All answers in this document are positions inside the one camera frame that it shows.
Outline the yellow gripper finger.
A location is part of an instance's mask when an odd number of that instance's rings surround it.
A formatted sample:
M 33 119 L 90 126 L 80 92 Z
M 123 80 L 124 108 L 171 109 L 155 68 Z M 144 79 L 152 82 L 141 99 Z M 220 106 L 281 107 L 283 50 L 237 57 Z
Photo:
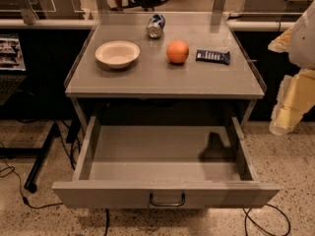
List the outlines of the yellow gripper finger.
M 278 136 L 291 133 L 302 117 L 315 106 L 315 71 L 301 69 L 285 75 L 277 95 L 269 131 Z
M 292 28 L 286 29 L 281 35 L 270 42 L 268 49 L 277 53 L 288 52 L 290 50 L 291 32 Z

